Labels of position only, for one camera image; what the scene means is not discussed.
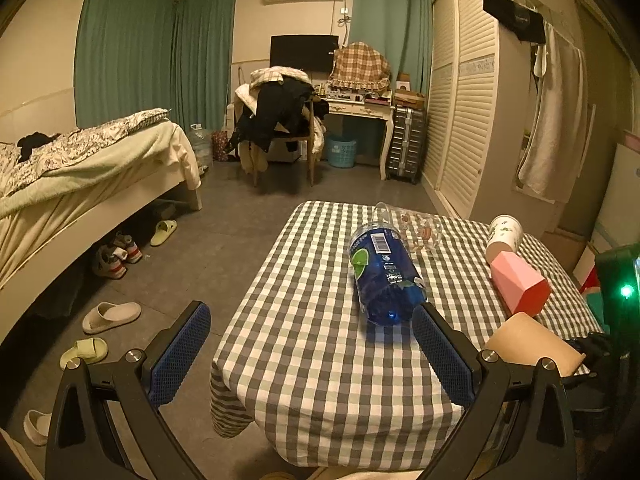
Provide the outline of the blue plastic bottle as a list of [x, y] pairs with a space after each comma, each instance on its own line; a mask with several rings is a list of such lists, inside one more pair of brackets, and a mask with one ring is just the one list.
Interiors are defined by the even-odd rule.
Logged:
[[348, 258], [360, 310], [368, 322], [409, 323], [413, 310], [426, 301], [426, 290], [398, 231], [380, 220], [363, 224], [352, 234]]

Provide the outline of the light green slipper under bed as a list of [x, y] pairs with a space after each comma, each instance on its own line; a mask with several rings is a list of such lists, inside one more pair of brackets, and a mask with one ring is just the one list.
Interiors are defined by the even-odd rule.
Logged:
[[160, 220], [155, 226], [154, 234], [151, 237], [150, 245], [158, 247], [165, 244], [169, 237], [176, 232], [178, 222], [172, 219]]

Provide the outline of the white louvered wardrobe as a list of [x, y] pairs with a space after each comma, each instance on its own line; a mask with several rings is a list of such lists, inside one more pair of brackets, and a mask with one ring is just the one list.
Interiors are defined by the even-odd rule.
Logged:
[[469, 218], [497, 101], [498, 22], [484, 0], [433, 0], [433, 53], [423, 175], [445, 207]]

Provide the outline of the bed with patterned bedding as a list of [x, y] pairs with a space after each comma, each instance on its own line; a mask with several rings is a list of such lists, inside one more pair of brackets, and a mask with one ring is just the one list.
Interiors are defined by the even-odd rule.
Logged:
[[29, 159], [1, 147], [1, 333], [83, 254], [141, 207], [181, 185], [201, 209], [198, 163], [167, 110], [62, 133]]

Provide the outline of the pair of sneakers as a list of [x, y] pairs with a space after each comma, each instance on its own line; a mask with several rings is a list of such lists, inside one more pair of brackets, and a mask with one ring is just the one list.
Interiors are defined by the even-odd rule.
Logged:
[[116, 232], [108, 244], [96, 251], [92, 272], [99, 278], [119, 280], [127, 273], [127, 264], [135, 264], [142, 257], [141, 249], [130, 235]]

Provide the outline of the plaid cloth cover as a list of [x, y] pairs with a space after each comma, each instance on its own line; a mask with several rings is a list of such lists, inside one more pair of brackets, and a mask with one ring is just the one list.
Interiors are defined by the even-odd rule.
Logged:
[[383, 93], [390, 88], [390, 63], [362, 41], [334, 51], [329, 84], [335, 88]]

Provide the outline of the silver suitcase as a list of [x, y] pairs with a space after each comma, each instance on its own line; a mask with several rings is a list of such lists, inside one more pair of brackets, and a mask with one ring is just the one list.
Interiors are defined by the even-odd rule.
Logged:
[[426, 111], [396, 106], [392, 140], [386, 156], [387, 174], [417, 184], [421, 177], [426, 144]]

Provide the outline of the white desk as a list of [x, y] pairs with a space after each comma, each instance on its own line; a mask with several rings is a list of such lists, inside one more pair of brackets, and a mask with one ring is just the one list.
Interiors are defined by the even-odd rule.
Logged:
[[378, 170], [382, 181], [387, 179], [386, 162], [390, 152], [394, 134], [394, 108], [390, 102], [378, 103], [370, 101], [352, 101], [332, 99], [322, 96], [322, 100], [329, 103], [329, 113], [338, 116], [359, 117], [375, 119], [385, 124], [385, 136], [382, 142], [380, 157], [378, 158]]

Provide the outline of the pink faceted cup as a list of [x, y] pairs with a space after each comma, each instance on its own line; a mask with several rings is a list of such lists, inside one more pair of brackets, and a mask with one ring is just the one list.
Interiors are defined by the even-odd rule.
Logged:
[[491, 279], [510, 315], [538, 315], [551, 295], [546, 278], [514, 252], [500, 252], [490, 264]]

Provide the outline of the brown paper cup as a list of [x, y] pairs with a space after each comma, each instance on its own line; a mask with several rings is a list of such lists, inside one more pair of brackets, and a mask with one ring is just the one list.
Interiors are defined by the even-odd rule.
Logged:
[[562, 377], [572, 376], [585, 361], [567, 342], [526, 313], [517, 313], [503, 322], [484, 345], [504, 362], [535, 366], [543, 358], [552, 359]]

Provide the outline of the wooden chair with clothes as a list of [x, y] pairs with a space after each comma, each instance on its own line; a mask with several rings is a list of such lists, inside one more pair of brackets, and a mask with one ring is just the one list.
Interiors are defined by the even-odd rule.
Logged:
[[246, 174], [258, 182], [268, 168], [271, 143], [306, 144], [308, 180], [316, 182], [316, 162], [326, 137], [329, 102], [318, 95], [309, 76], [286, 66], [258, 68], [235, 89], [234, 129], [226, 151], [238, 154]]

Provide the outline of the black monitor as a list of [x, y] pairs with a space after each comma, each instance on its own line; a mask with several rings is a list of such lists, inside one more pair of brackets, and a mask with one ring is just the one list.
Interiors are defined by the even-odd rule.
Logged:
[[269, 63], [304, 72], [328, 74], [333, 68], [335, 35], [280, 35], [270, 41]]

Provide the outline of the teal window curtain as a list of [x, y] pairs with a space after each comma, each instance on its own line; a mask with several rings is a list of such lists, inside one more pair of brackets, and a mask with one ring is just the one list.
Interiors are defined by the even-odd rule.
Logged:
[[166, 108], [218, 130], [230, 92], [235, 0], [84, 0], [74, 58], [76, 124]]

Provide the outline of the white refrigerator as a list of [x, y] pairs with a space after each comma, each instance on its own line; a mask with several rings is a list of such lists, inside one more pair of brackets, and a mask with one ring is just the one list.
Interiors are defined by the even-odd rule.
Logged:
[[639, 241], [639, 153], [618, 144], [608, 188], [591, 234], [597, 254]]

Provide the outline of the hanging white towel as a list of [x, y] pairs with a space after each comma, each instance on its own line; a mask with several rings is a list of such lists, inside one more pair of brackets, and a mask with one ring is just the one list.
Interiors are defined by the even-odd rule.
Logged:
[[565, 204], [585, 154], [588, 81], [585, 53], [552, 25], [536, 52], [536, 106], [518, 182], [528, 192]]

